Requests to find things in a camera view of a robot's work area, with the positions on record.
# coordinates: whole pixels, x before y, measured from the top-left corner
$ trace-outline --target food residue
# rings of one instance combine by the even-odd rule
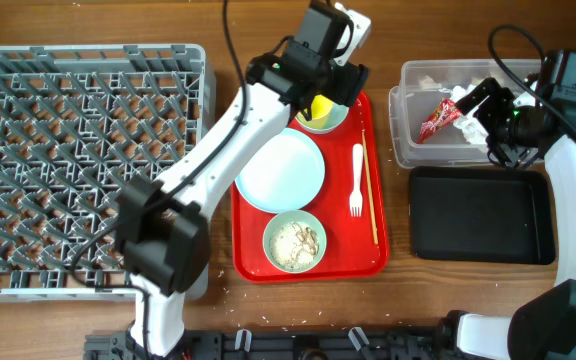
[[[310,265],[319,252],[317,234],[302,222],[290,222],[271,239],[271,253],[282,267],[298,270]]]

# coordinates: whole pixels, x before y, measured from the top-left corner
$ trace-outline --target white plate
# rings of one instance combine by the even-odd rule
[[[278,214],[308,205],[325,175],[317,145],[297,130],[284,129],[250,159],[235,184],[250,205]]]

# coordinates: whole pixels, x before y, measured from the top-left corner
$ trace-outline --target red tray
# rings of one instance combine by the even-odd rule
[[[324,157],[324,184],[319,194],[302,210],[316,216],[326,229],[326,253],[314,269],[305,273],[289,274],[276,269],[266,258],[262,244],[264,229],[275,215],[252,207],[233,184],[232,248],[235,269],[244,279],[254,283],[340,279],[377,274],[388,262],[390,247],[368,97],[362,92],[350,108],[348,118],[328,134],[306,132],[296,121],[292,121],[289,127],[308,135],[319,146]],[[353,186],[352,146],[361,144],[362,129],[366,130],[379,246],[375,245],[372,237],[365,167],[361,179],[363,214],[353,218],[348,209],[348,198]]]

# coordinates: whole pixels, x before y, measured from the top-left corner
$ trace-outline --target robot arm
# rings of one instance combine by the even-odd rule
[[[117,229],[115,246],[124,255],[131,282],[151,294],[148,309],[141,294],[136,298],[130,335],[139,347],[143,347],[144,311],[149,315],[146,341],[152,354],[166,356],[181,339],[184,301],[201,297],[208,286],[208,224],[219,200],[253,155],[298,111],[310,108],[316,95],[345,106],[354,104],[369,71],[347,60],[370,29],[370,19],[341,4],[331,8],[312,1],[284,53],[266,53],[251,61],[245,89],[239,89],[228,110],[192,152],[155,182],[135,177],[122,190],[120,222],[176,188],[236,127],[222,150],[164,208]],[[242,91],[247,92],[249,103],[240,125]],[[164,212],[174,220],[164,219]]]
[[[576,126],[576,52],[549,53],[538,93]],[[512,318],[461,316],[455,345],[463,352],[499,360],[538,359],[548,353],[576,358],[576,142],[543,109],[506,105],[512,98],[508,89],[487,79],[456,106],[464,113],[481,103],[475,116],[489,132],[489,149],[500,164],[512,164],[517,154],[524,153],[521,147],[538,148],[544,154],[559,235],[555,288]]]

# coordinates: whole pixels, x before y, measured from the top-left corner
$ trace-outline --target red wrapper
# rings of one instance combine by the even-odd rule
[[[455,106],[454,101],[450,99],[441,100],[435,111],[421,124],[417,144],[423,143],[439,129],[457,120],[459,116],[461,116],[461,112]]]

